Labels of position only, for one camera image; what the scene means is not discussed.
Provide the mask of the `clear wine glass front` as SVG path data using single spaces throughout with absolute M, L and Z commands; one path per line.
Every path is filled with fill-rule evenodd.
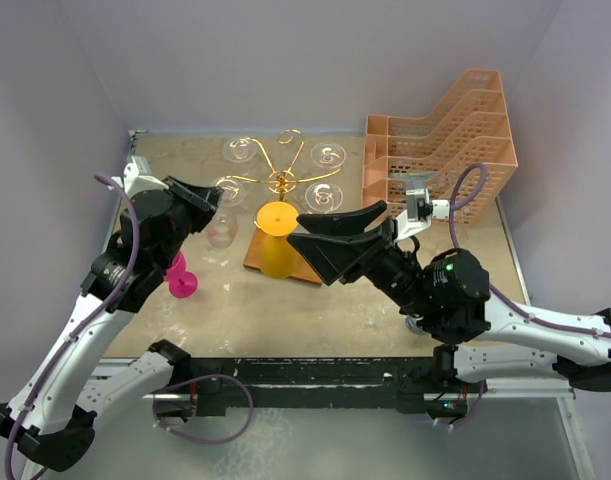
M 232 163 L 245 163 L 253 159 L 258 152 L 258 146 L 251 137 L 232 137 L 227 139 L 222 147 L 224 158 Z

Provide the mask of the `yellow plastic goblet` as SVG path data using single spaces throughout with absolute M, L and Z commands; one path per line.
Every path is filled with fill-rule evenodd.
M 256 215 L 257 227 L 264 234 L 260 245 L 260 270 L 274 279 L 288 278 L 296 269 L 296 251 L 287 237 L 296 229 L 298 212 L 284 201 L 263 205 Z

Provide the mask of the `clear champagne flute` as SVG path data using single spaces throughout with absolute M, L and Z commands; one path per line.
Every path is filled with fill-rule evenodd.
M 312 147 L 310 157 L 315 166 L 335 170 L 345 163 L 346 151 L 339 143 L 320 142 Z

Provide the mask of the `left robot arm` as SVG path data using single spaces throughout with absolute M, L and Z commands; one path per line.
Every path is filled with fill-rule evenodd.
M 96 433 L 142 396 L 165 388 L 179 392 L 191 378 L 187 354 L 163 340 L 135 364 L 88 386 L 115 337 L 163 283 L 188 236 L 216 214 L 223 190 L 174 177 L 147 179 L 123 193 L 120 230 L 93 262 L 74 309 L 48 355 L 24 388 L 0 403 L 6 438 L 4 473 L 13 478 L 15 452 L 42 470 L 75 465 Z

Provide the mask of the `clear wine glass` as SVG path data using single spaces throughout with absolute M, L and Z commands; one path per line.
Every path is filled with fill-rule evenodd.
M 344 194 L 337 184 L 317 182 L 307 188 L 304 198 L 310 213 L 329 214 L 341 207 Z
M 232 137 L 227 139 L 222 147 L 224 158 L 232 163 L 245 163 L 253 159 L 258 152 L 258 146 L 251 137 Z

